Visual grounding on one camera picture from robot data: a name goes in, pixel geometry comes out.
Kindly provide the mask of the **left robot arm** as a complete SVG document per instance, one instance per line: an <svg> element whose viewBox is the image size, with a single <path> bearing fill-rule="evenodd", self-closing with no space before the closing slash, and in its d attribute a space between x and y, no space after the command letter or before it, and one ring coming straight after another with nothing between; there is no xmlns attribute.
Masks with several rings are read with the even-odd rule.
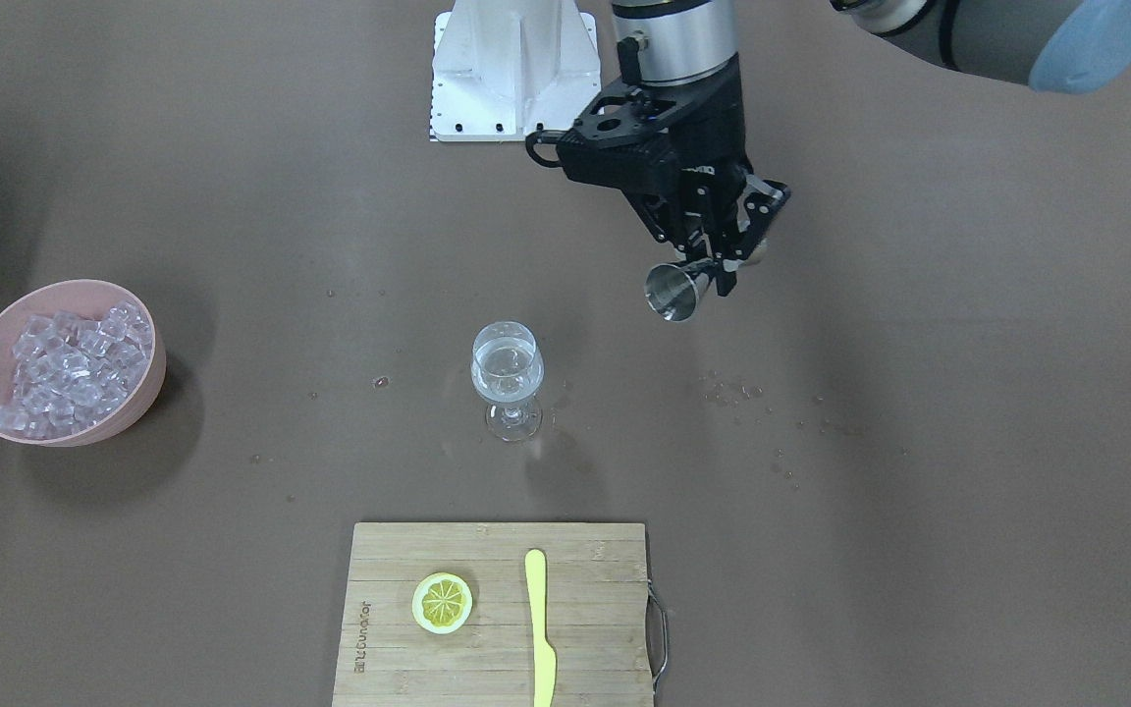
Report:
<svg viewBox="0 0 1131 707"><path fill-rule="evenodd" d="M1131 1L835 1L855 27L929 66L1067 95L1131 66ZM619 77L577 122L615 156L620 191L676 259L644 292L666 319L720 296L763 253L789 187L757 174L736 1L615 1Z"/></svg>

